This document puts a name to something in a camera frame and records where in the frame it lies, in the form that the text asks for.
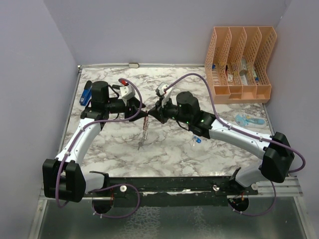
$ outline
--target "white wall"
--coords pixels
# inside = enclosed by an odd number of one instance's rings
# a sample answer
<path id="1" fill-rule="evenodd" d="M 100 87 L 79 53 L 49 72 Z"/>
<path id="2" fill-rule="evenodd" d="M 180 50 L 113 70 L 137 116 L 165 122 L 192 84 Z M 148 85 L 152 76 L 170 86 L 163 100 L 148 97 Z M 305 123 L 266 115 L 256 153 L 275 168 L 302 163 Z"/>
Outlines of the white wall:
<path id="1" fill-rule="evenodd" d="M 27 238 L 77 67 L 41 0 L 0 3 L 0 237 Z"/>
<path id="2" fill-rule="evenodd" d="M 82 65 L 204 63 L 214 26 L 276 26 L 290 0 L 44 2 Z"/>
<path id="3" fill-rule="evenodd" d="M 286 134 L 307 160 L 298 178 L 319 236 L 318 9 L 318 0 L 293 0 L 280 21 L 268 69 L 273 90 L 267 109 L 274 129 Z M 296 156 L 292 167 L 300 165 Z"/>

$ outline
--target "marble tabletop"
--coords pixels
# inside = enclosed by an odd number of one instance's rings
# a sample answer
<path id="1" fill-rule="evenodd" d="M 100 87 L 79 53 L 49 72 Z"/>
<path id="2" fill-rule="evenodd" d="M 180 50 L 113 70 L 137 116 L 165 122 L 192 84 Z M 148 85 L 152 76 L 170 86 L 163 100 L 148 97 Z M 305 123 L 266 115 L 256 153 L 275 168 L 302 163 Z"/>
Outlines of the marble tabletop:
<path id="1" fill-rule="evenodd" d="M 139 88 L 147 106 L 146 110 L 149 110 L 158 100 L 155 89 L 161 82 L 172 83 L 190 72 L 205 77 L 204 68 L 84 68 L 64 144 L 69 141 L 78 126 L 80 114 L 84 110 L 79 100 L 88 80 L 115 84 L 119 78 L 127 78 Z M 181 91 L 191 91 L 198 98 L 202 110 L 213 112 L 207 89 L 196 76 L 187 77 L 174 87 L 173 103 L 176 104 L 176 95 Z M 234 124 L 234 117 L 240 113 L 266 119 L 262 104 L 216 105 L 216 109 L 223 119 Z M 135 122 L 106 123 L 85 155 L 82 171 L 105 172 L 111 177 L 218 176 L 231 175 L 236 168 L 259 160 L 240 148 L 218 140 L 201 137 L 201 143 L 193 146 L 193 134 L 180 128 L 173 120 L 161 124 L 150 117 L 149 122 L 148 138 L 139 150 L 143 119 Z M 271 133 L 268 123 L 266 128 L 252 130 Z"/>

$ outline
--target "floor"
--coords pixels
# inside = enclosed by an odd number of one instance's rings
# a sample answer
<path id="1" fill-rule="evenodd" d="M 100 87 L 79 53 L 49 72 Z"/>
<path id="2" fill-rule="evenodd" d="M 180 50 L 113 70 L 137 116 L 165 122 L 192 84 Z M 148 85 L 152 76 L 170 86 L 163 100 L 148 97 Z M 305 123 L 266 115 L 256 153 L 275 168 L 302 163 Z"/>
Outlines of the floor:
<path id="1" fill-rule="evenodd" d="M 119 78 L 131 80 L 141 91 L 147 110 L 158 97 L 155 89 L 161 82 L 172 83 L 184 74 L 195 72 L 205 76 L 204 68 L 86 68 L 82 70 L 80 83 L 73 105 L 65 144 L 78 126 L 80 113 L 84 110 L 79 100 L 88 80 L 118 83 Z M 199 100 L 202 110 L 212 113 L 209 95 L 203 82 L 195 76 L 187 77 L 174 87 L 173 103 L 181 91 L 190 91 Z M 235 124 L 235 116 L 246 113 L 266 119 L 261 104 L 216 105 L 219 115 Z M 83 164 L 83 172 L 100 171 L 111 177 L 155 176 L 218 176 L 231 175 L 238 167 L 245 167 L 258 160 L 254 155 L 233 145 L 201 138 L 193 147 L 192 133 L 181 129 L 175 121 L 161 124 L 150 117 L 148 138 L 138 150 L 143 132 L 143 119 L 136 122 L 107 123 L 92 142 Z M 256 132 L 270 134 L 265 128 L 253 128 Z"/>

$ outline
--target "metal frame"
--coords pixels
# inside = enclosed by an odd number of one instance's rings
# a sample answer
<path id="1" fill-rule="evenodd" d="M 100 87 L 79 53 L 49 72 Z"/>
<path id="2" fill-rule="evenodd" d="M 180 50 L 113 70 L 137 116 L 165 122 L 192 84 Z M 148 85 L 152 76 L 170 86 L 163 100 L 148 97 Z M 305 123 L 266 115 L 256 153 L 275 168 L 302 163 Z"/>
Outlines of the metal frame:
<path id="1" fill-rule="evenodd" d="M 139 65 L 140 65 L 140 67 L 193 67 L 193 68 L 203 67 L 203 64 L 139 64 Z M 116 64 L 95 64 L 95 65 L 78 66 L 79 72 L 78 72 L 78 77 L 77 77 L 77 81 L 76 81 L 76 86 L 75 86 L 75 89 L 73 92 L 72 101 L 71 101 L 70 108 L 68 111 L 68 117 L 67 117 L 64 129 L 63 129 L 63 135 L 62 135 L 61 143 L 59 145 L 59 151 L 62 149 L 63 144 L 64 144 L 64 139 L 65 139 L 67 127 L 69 124 L 69 119 L 71 116 L 73 104 L 75 101 L 76 91 L 77 91 L 78 84 L 79 84 L 79 81 L 81 78 L 82 69 L 83 68 L 94 68 L 94 67 L 128 68 L 129 65 L 128 65 L 128 63 L 127 64 L 116 63 Z M 267 117 L 267 120 L 269 123 L 271 133 L 274 134 L 274 129 L 272 127 L 271 121 L 269 119 L 269 114 L 268 114 L 267 109 L 266 109 L 264 104 L 263 104 L 263 108 L 264 108 L 265 113 L 266 113 L 266 117 Z M 267 182 L 267 181 L 259 182 L 259 183 L 257 183 L 257 185 L 258 185 L 259 194 L 258 195 L 249 195 L 248 197 L 250 197 L 250 198 L 252 198 L 252 197 L 273 197 L 274 193 L 273 193 L 273 188 L 272 188 L 272 185 L 270 182 Z M 312 223 L 309 219 L 307 209 L 306 209 L 304 199 L 303 199 L 303 193 L 302 193 L 302 190 L 301 190 L 301 187 L 300 187 L 300 184 L 299 184 L 297 177 L 287 177 L 283 183 L 281 183 L 281 184 L 275 183 L 275 186 L 276 186 L 276 191 L 277 191 L 278 197 L 294 197 L 295 203 L 296 203 L 296 206 L 298 209 L 298 213 L 300 215 L 301 222 L 302 222 L 302 225 L 303 225 L 305 233 L 306 233 L 306 237 L 308 239 L 316 239 L 316 234 L 315 234 L 314 228 L 312 226 Z M 87 197 L 83 198 L 83 200 L 109 200 L 109 199 L 110 199 L 110 197 L 89 197 L 89 196 L 87 196 Z M 35 212 L 35 216 L 34 216 L 32 226 L 30 229 L 30 233 L 29 233 L 29 237 L 28 237 L 29 239 L 35 239 L 35 238 L 38 238 L 38 236 L 39 236 L 39 232 L 40 232 L 43 216 L 45 213 L 47 200 L 55 200 L 55 199 L 45 197 L 44 191 L 43 191 L 43 189 L 41 189 L 40 195 L 39 195 L 38 206 L 37 206 L 37 209 Z"/>

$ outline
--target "blue tool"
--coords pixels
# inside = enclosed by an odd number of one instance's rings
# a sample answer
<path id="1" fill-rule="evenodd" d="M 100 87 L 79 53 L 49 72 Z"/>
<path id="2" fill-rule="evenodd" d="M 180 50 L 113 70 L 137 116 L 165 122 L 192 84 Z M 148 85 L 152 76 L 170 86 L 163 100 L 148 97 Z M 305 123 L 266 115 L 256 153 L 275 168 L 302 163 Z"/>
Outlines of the blue tool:
<path id="1" fill-rule="evenodd" d="M 81 98 L 80 98 L 80 105 L 82 106 L 86 106 L 91 98 L 91 95 L 92 95 L 92 81 L 87 81 L 85 86 L 84 86 L 84 90 L 83 90 L 83 93 L 81 95 Z"/>

